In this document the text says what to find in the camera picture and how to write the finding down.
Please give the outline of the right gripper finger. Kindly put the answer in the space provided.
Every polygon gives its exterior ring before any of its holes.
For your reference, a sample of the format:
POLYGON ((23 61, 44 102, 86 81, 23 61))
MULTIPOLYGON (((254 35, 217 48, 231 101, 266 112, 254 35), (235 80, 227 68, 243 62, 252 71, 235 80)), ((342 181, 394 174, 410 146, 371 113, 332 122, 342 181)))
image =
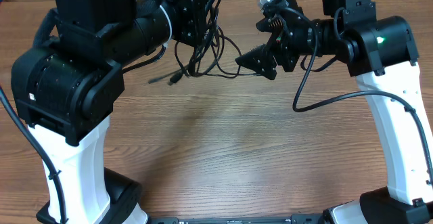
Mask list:
POLYGON ((277 63, 265 44, 253 48, 236 58, 235 61, 239 66, 252 70, 269 80, 274 80, 277 75, 277 63))
POLYGON ((263 18, 256 23, 256 28, 261 32, 269 33, 288 33, 287 23, 279 14, 275 14, 272 18, 263 18))

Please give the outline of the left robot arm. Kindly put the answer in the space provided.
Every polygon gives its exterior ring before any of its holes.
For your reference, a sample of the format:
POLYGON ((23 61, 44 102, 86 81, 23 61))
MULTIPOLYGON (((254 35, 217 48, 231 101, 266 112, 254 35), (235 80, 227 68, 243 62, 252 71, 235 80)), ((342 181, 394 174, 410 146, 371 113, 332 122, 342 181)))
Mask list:
POLYGON ((12 66, 12 114, 43 161, 41 223, 149 223, 141 185, 104 165, 124 74, 159 60, 169 41, 208 50, 220 0, 55 0, 12 66))

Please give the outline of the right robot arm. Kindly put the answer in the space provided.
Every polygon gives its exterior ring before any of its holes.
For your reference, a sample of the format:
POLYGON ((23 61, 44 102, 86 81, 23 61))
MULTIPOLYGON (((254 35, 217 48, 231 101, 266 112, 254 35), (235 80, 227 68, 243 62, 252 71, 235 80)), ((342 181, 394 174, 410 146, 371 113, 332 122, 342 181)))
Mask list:
POLYGON ((420 87, 418 50, 408 22, 378 19, 373 0, 322 0, 324 19, 310 20, 296 0, 259 0, 270 34, 240 56, 244 68, 273 80, 276 68, 310 74, 316 58, 346 64, 358 91, 313 104, 320 108, 364 97, 386 162, 385 187, 321 214, 292 215, 289 223, 428 223, 432 220, 432 130, 420 87))

